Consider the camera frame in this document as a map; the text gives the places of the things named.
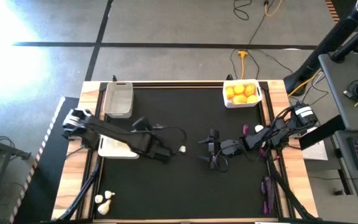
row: small white block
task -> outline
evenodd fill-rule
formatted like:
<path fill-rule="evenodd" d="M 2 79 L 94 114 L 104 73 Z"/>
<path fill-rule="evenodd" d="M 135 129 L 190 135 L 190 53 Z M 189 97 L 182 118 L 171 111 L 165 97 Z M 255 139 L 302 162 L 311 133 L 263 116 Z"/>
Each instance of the small white block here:
<path fill-rule="evenodd" d="M 110 199 L 111 196 L 113 196 L 113 195 L 115 195 L 115 194 L 116 194 L 116 193 L 107 190 L 107 191 L 104 192 L 104 197 L 105 197 L 106 199 Z"/>
<path fill-rule="evenodd" d="M 262 130 L 264 127 L 260 124 L 255 126 L 255 132 L 258 133 L 260 130 Z"/>
<path fill-rule="evenodd" d="M 179 152 L 185 153 L 186 152 L 186 146 L 180 146 Z"/>
<path fill-rule="evenodd" d="M 101 203 L 103 201 L 103 196 L 102 195 L 97 195 L 94 197 L 94 202 L 95 203 Z"/>

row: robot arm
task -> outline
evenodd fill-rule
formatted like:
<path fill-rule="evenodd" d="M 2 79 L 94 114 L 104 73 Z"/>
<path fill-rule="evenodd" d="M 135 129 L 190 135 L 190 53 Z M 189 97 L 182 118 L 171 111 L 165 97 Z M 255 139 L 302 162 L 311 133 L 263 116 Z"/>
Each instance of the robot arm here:
<path fill-rule="evenodd" d="M 102 134 L 126 143 L 133 152 L 141 156 L 168 162 L 174 155 L 152 131 L 129 132 L 95 118 L 89 110 L 71 110 L 63 122 L 63 130 L 63 136 L 81 137 L 82 145 L 90 149 L 97 148 L 99 135 Z"/>
<path fill-rule="evenodd" d="M 272 121 L 270 127 L 260 130 L 255 135 L 247 135 L 242 138 L 247 150 L 252 150 L 262 145 L 262 142 L 269 141 L 272 147 L 277 147 L 283 142 L 288 141 L 288 137 L 293 133 L 306 132 L 308 128 L 317 123 L 317 117 L 309 105 L 297 103 L 294 106 L 285 108 Z"/>

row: wooden table edge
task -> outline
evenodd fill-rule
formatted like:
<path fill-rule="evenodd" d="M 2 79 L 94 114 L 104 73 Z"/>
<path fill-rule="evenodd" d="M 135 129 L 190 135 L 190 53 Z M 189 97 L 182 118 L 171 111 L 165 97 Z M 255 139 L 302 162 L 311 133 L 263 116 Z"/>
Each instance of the wooden table edge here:
<path fill-rule="evenodd" d="M 278 114 L 281 110 L 283 110 L 284 108 L 289 106 L 289 101 L 288 101 L 287 94 L 285 93 L 285 86 L 284 86 L 283 80 L 259 80 L 259 81 L 268 83 L 269 93 L 270 93 L 272 106 L 273 106 L 273 111 L 275 114 Z M 222 80 L 200 80 L 200 81 L 199 80 L 188 80 L 188 81 L 186 81 L 186 80 L 175 80 L 175 81 L 167 80 L 167 81 L 130 81 L 130 82 L 132 82 L 132 83 L 167 83 L 167 82 L 169 82 L 169 83 L 205 83 L 205 82 L 219 83 L 219 82 L 223 82 L 223 81 Z M 89 95 L 89 93 L 95 92 L 95 91 L 97 91 L 97 93 L 98 93 L 100 83 L 101 82 L 99 82 L 99 81 L 84 82 L 83 87 L 81 89 L 81 97 L 80 97 L 79 106 L 81 105 L 81 99 L 84 100 L 84 103 L 88 103 L 89 105 L 92 103 L 91 101 L 89 101 L 89 99 L 88 100 L 86 99 L 86 98 L 89 98 L 89 96 L 87 97 L 87 95 Z M 96 95 L 96 97 L 94 99 L 95 107 L 96 107 L 97 97 L 98 96 Z M 265 108 L 266 107 L 265 97 L 264 97 L 264 101 L 262 102 L 262 104 Z M 264 109 L 264 113 L 265 113 L 266 122 L 269 123 L 270 120 L 267 119 L 267 116 L 266 116 L 266 114 L 269 114 L 268 110 Z M 290 144 L 292 144 L 293 146 L 299 146 L 299 142 L 295 141 L 295 140 L 291 140 Z M 318 216 L 317 209 L 316 209 L 316 205 L 314 204 L 313 193 L 311 192 L 311 187 L 310 187 L 310 183 L 309 183 L 309 179 L 308 179 L 308 175 L 307 175 L 307 171 L 306 171 L 306 167 L 305 167 L 305 162 L 303 160 L 301 151 L 299 151 L 298 149 L 286 147 L 283 150 L 283 157 L 284 157 L 284 161 L 285 161 L 288 181 L 290 183 L 291 190 L 297 196 L 298 200 L 305 206 L 305 208 L 312 215 L 317 217 Z M 52 218 L 58 218 L 59 214 L 61 214 L 62 211 L 65 210 L 65 208 L 60 208 L 60 206 L 57 205 L 58 198 L 59 198 L 59 191 L 58 191 L 57 199 L 56 199 L 55 206 L 53 209 Z M 92 200 L 92 198 L 90 198 L 89 194 L 87 194 L 87 195 L 88 195 L 88 198 L 87 198 L 86 202 L 89 204 L 89 202 L 90 202 L 90 200 Z M 285 194 L 283 193 L 281 188 L 280 188 L 280 198 L 281 198 L 281 204 L 283 207 L 284 217 L 288 217 L 289 212 L 288 212 L 288 207 L 287 207 L 287 201 L 286 201 Z M 213 220 L 222 220 L 222 219 L 200 219 L 200 220 L 209 220 L 209 222 L 213 222 Z M 238 220 L 248 220 L 248 219 L 240 218 L 240 219 L 225 219 L 225 220 L 236 220 L 233 222 L 245 222 L 245 221 L 238 221 Z M 139 222 L 141 220 L 115 220 L 115 221 L 118 221 L 118 222 L 131 222 L 131 221 Z"/>

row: purple tool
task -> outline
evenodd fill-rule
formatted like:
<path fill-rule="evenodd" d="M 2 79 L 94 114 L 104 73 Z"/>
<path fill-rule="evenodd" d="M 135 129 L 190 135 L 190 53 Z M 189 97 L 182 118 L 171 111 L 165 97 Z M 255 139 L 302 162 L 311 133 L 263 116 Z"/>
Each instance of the purple tool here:
<path fill-rule="evenodd" d="M 271 214 L 273 212 L 275 192 L 273 189 L 273 180 L 269 176 L 265 176 L 262 183 L 260 183 L 260 190 L 265 196 L 264 214 Z"/>
<path fill-rule="evenodd" d="M 248 133 L 248 124 L 243 125 L 242 127 L 242 134 L 246 135 Z"/>

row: yellow fruit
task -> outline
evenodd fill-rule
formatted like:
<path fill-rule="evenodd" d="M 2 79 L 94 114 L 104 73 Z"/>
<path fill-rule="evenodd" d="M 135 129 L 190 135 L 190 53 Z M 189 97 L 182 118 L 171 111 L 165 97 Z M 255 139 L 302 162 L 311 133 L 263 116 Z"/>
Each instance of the yellow fruit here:
<path fill-rule="evenodd" d="M 255 86 L 253 84 L 247 85 L 246 90 L 244 91 L 246 96 L 255 94 Z"/>
<path fill-rule="evenodd" d="M 238 104 L 238 103 L 246 103 L 247 102 L 247 97 L 244 95 L 237 95 L 234 96 L 233 98 L 233 103 Z"/>
<path fill-rule="evenodd" d="M 234 94 L 240 95 L 243 92 L 244 92 L 244 86 L 243 85 L 236 85 L 234 87 Z"/>
<path fill-rule="evenodd" d="M 247 98 L 247 103 L 255 103 L 256 101 L 258 101 L 258 98 L 255 95 L 250 95 Z"/>
<path fill-rule="evenodd" d="M 226 88 L 226 98 L 230 100 L 234 96 L 234 90 L 231 87 Z"/>

